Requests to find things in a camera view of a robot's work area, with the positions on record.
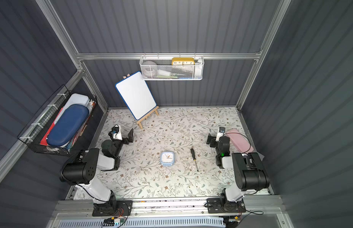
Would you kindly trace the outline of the black yellow screwdriver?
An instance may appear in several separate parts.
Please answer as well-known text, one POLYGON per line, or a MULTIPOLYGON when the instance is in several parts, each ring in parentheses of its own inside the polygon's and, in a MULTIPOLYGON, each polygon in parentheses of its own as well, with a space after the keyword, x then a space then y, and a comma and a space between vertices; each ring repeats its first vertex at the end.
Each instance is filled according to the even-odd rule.
POLYGON ((195 154, 195 151, 193 148, 190 149, 190 152, 191 152, 191 155, 192 155, 192 158, 193 158, 193 161, 195 163, 195 167, 196 167, 196 170, 199 171, 198 169, 198 166, 197 166, 197 163, 196 163, 196 154, 195 154))

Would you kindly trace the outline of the light blue alarm clock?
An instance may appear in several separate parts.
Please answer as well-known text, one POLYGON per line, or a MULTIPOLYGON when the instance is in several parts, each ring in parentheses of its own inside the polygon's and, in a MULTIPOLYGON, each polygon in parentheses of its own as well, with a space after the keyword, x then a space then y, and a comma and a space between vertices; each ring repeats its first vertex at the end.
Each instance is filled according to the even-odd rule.
POLYGON ((162 152, 160 155, 160 163, 165 167, 170 167, 175 164, 175 153, 170 151, 162 152))

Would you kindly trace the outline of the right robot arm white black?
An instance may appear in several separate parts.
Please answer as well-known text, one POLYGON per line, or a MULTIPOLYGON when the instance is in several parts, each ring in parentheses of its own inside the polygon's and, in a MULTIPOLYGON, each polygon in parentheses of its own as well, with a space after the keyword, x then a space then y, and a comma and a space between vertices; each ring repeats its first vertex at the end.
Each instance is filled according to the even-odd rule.
POLYGON ((239 132, 208 135, 206 144, 216 150, 216 165, 234 172, 235 183, 221 193, 223 203, 236 202, 246 195, 269 188, 270 179, 260 155, 253 151, 245 135, 239 132))

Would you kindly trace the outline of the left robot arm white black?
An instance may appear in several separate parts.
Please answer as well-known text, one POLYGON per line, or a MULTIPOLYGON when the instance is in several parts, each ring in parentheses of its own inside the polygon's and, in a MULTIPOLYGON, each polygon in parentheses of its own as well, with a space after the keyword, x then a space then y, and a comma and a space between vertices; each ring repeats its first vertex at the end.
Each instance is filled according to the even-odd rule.
POLYGON ((129 131, 127 137, 122 137, 121 127, 115 125, 109 137, 109 140, 103 141, 100 149, 82 150, 71 156, 60 170, 60 181, 84 190, 95 204, 105 204, 113 197, 113 192, 96 177, 96 171, 118 170, 120 151, 123 145, 134 141, 134 129, 129 131))

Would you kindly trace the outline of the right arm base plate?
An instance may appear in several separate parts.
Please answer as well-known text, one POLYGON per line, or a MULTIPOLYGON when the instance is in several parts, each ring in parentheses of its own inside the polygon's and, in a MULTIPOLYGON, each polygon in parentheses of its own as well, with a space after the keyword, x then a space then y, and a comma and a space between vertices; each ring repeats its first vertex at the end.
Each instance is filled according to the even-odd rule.
POLYGON ((221 198, 208 198, 204 207, 208 209, 210 214, 246 212, 246 208, 242 201, 229 202, 221 198))

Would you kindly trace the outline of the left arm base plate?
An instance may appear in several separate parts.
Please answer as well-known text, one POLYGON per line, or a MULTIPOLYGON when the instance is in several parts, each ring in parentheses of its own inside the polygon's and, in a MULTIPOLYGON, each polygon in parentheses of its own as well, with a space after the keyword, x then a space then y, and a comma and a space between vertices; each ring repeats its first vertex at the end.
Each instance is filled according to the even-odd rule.
POLYGON ((93 204, 93 217, 129 216, 132 209, 131 200, 113 200, 103 204, 93 204))

